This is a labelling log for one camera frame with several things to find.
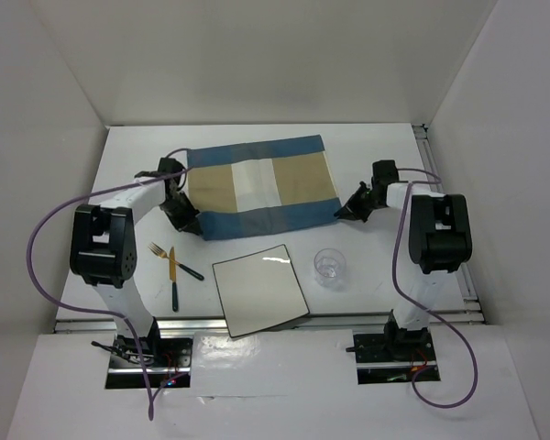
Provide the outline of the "blue beige striped placemat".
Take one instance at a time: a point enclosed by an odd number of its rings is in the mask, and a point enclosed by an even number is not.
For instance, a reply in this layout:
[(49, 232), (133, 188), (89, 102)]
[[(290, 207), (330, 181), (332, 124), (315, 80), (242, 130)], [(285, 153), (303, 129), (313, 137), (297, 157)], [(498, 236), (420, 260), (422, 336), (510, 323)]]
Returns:
[(341, 208), (319, 135), (192, 149), (187, 165), (206, 241), (327, 226)]

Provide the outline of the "clear plastic cup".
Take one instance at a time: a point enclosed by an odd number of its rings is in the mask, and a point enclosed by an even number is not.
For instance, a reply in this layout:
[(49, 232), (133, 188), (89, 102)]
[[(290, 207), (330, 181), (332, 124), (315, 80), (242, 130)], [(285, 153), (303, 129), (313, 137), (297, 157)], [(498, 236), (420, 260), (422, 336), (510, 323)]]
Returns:
[(337, 249), (324, 248), (313, 259), (314, 278), (324, 288), (339, 289), (346, 275), (347, 261)]

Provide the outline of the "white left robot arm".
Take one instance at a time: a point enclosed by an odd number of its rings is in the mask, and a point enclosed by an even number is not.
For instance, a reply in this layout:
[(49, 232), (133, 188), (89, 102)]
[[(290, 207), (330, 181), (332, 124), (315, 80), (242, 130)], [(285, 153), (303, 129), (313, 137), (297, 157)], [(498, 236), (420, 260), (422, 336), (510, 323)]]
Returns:
[(159, 361), (163, 344), (134, 281), (135, 225), (159, 208), (177, 231), (203, 233), (199, 211), (182, 191), (185, 172), (176, 159), (162, 158), (156, 170), (136, 175), (136, 187), (100, 204), (81, 204), (74, 213), (71, 271), (99, 294), (115, 321), (118, 344), (143, 366)]

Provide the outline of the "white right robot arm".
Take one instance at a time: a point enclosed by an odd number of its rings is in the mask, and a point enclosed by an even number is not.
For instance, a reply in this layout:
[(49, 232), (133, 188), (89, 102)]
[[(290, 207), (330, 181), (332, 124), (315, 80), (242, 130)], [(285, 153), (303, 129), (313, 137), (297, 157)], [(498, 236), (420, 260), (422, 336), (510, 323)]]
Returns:
[[(401, 299), (390, 312), (382, 335), (361, 335), (348, 349), (358, 362), (405, 361), (422, 353), (430, 342), (429, 321), (447, 275), (459, 270), (472, 255), (466, 198), (433, 192), (425, 182), (406, 182), (400, 177), (401, 171), (393, 159), (375, 161), (371, 182), (362, 181), (335, 212), (338, 220), (365, 223), (375, 210), (401, 211), (391, 258), (393, 287)], [(419, 278), (409, 292), (397, 282), (404, 232), (408, 233), (410, 260), (419, 270)]]

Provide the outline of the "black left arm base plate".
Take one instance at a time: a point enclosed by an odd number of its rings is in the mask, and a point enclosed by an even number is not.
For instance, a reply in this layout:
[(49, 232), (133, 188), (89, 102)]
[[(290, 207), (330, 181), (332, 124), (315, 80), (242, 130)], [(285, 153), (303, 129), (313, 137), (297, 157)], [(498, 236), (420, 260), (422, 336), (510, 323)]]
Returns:
[[(107, 390), (144, 389), (145, 382), (138, 353), (121, 347), (117, 342), (104, 346), (110, 355), (106, 381)], [(145, 366), (152, 389), (164, 385), (168, 389), (185, 389), (191, 386), (193, 339), (191, 337), (160, 340), (160, 353), (144, 353)]]

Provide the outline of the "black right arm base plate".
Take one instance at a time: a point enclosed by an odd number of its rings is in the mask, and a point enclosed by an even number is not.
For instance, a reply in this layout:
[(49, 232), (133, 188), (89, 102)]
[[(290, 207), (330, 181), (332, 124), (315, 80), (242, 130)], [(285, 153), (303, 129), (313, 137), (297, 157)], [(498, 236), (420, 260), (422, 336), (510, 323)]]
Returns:
[(389, 349), (382, 334), (354, 334), (346, 352), (355, 356), (359, 385), (407, 383), (416, 373), (419, 382), (441, 380), (430, 336), (420, 345)]

